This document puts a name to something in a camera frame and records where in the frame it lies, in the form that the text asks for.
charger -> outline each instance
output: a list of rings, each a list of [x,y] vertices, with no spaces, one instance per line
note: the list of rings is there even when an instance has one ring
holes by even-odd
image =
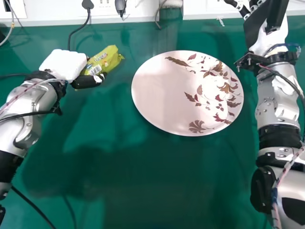
[[[92,10],[94,8],[94,4],[92,3],[91,0],[83,0],[81,5],[85,8],[85,9],[90,9]]]

white plate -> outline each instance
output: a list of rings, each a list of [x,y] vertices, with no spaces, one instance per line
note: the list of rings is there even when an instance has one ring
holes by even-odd
[[[238,117],[244,92],[236,74],[218,59],[172,51],[152,57],[138,69],[132,99],[154,126],[175,135],[203,136]]]

wire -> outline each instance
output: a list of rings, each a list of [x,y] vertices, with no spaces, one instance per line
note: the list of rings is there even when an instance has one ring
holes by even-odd
[[[85,21],[85,23],[84,23],[81,27],[79,27],[78,29],[72,31],[72,32],[69,34],[69,37],[68,37],[68,50],[69,50],[69,51],[71,51],[71,49],[70,49],[71,36],[72,36],[74,33],[76,33],[77,31],[79,31],[79,30],[81,30],[82,28],[84,28],[84,27],[87,25],[88,21],[89,21],[89,18],[90,18],[90,8],[87,8],[87,12],[88,12],[88,17],[87,17],[87,20]]]
[[[304,143],[302,142],[302,147],[298,150],[297,153],[295,153],[290,161],[288,161],[281,174],[278,176],[276,181],[274,182],[272,186],[272,209],[271,209],[271,214],[272,214],[272,219],[273,219],[273,228],[275,229],[282,229],[281,221],[280,221],[280,216],[278,212],[278,204],[277,204],[277,189],[283,182],[284,178],[290,171],[291,167],[294,165],[295,161],[304,153],[305,148],[304,148]]]
[[[17,115],[12,115],[12,116],[7,116],[5,118],[0,119],[0,123],[6,122],[12,119],[16,118],[22,118],[26,116],[31,116],[31,115],[46,115],[46,114],[54,114],[56,113],[55,111],[37,111],[37,112],[29,112],[29,113],[24,113],[24,114],[17,114]]]
[[[72,221],[73,221],[74,229],[77,229],[76,217],[75,217],[75,213],[73,211],[73,208],[72,208],[68,198],[65,195],[63,195],[62,198],[63,198],[63,201],[65,201],[65,204],[67,205],[67,207],[69,209],[69,212],[71,214],[71,218],[72,218]]]
[[[297,88],[297,86],[295,86],[290,80],[288,80],[285,76],[283,76],[282,74],[280,74],[278,71],[274,71],[268,67],[265,67],[261,64],[258,64],[258,66],[260,66],[261,68],[264,68],[268,71],[270,71],[272,74],[277,75],[279,77],[281,77],[286,83],[288,83],[294,90],[295,92],[298,94],[299,98],[301,99],[302,102],[302,107],[303,107],[303,111],[305,112],[305,97],[303,95],[303,93],[300,92],[300,90]],[[305,126],[303,129],[303,139],[302,141],[305,141]]]
[[[7,74],[7,75],[0,75],[0,79],[5,79],[13,76],[28,76],[27,73],[14,73],[14,74]]]
[[[51,223],[51,221],[46,217],[46,215],[32,202],[30,201],[28,198],[26,198],[21,192],[19,192],[14,186],[11,187],[11,189],[17,194],[19,195],[23,200],[25,200],[29,205],[31,205],[32,208],[34,208],[38,214],[40,214],[40,216],[48,223],[48,225],[50,226],[50,228],[52,229],[56,229],[55,226]]]
[[[61,79],[48,79],[48,80],[43,80],[43,81],[36,82],[32,86],[27,87],[22,92],[20,92],[18,95],[14,96],[8,102],[6,102],[0,108],[0,114],[2,114],[5,109],[7,109],[9,106],[11,106],[16,100],[18,100],[21,96],[23,96],[29,90],[33,89],[35,86],[38,86],[38,85],[41,85],[41,84],[45,84],[45,83],[51,83],[51,82],[66,82],[66,81],[65,80],[61,80]]]
[[[12,12],[13,12],[13,14],[15,15],[15,17],[16,17],[16,19],[17,19],[18,23],[19,23],[19,24],[20,24],[20,26],[23,28],[23,25],[21,24],[21,22],[20,22],[19,18],[17,17],[17,15],[16,15],[16,13],[15,13],[15,11],[14,11],[13,7],[10,5],[10,2],[9,2],[8,0],[5,0],[5,1],[6,1],[7,5],[9,6],[10,11],[12,11]]]
[[[166,1],[167,0],[164,0],[161,4],[160,4],[160,6],[159,6],[159,8],[157,9],[157,11],[156,11],[156,14],[155,14],[155,16],[154,16],[154,22],[156,23],[156,25],[158,26],[158,28],[161,30],[162,29],[162,27],[159,25],[159,23],[157,22],[157,16],[158,16],[158,12],[159,12],[159,10],[163,7],[163,5],[166,3]]]
[[[5,0],[6,3],[8,4],[9,8],[10,8],[10,11],[11,11],[11,25],[10,25],[10,31],[8,33],[8,35],[4,38],[4,40],[0,43],[0,46],[3,45],[7,40],[8,38],[10,37],[11,35],[11,32],[13,31],[13,29],[15,28],[15,23],[14,23],[14,13],[13,13],[13,8],[10,6],[10,3]]]
[[[301,46],[297,43],[282,43],[282,44],[275,44],[273,46],[271,46],[262,56],[266,56],[269,52],[271,52],[273,49],[277,48],[277,47],[281,47],[281,46],[293,46],[296,48],[297,50],[297,56],[299,57],[300,53],[301,53]]]

green table surface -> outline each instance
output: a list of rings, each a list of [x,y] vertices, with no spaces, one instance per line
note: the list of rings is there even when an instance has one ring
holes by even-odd
[[[305,41],[305,17],[289,17],[288,42]],[[94,89],[71,87],[61,101],[64,115],[49,115],[43,135],[18,169],[13,184],[58,229],[263,229],[264,215],[250,203],[258,136],[254,109],[256,80],[237,73],[245,52],[242,19],[95,24],[72,38],[71,46],[92,56],[116,44],[125,60]],[[67,47],[78,26],[16,28],[0,48],[0,75],[38,69],[53,49]],[[226,129],[204,137],[166,133],[135,108],[131,83],[151,57],[194,50],[229,65],[244,89],[244,106]],[[305,55],[296,65],[305,88]],[[22,82],[1,80],[0,102]],[[1,202],[7,213],[1,229],[47,229],[45,221],[11,191]]]

snack package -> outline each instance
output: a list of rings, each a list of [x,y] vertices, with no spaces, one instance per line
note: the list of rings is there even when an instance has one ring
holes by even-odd
[[[81,75],[99,75],[109,73],[124,57],[118,53],[116,45],[109,45],[103,51],[91,57]]]

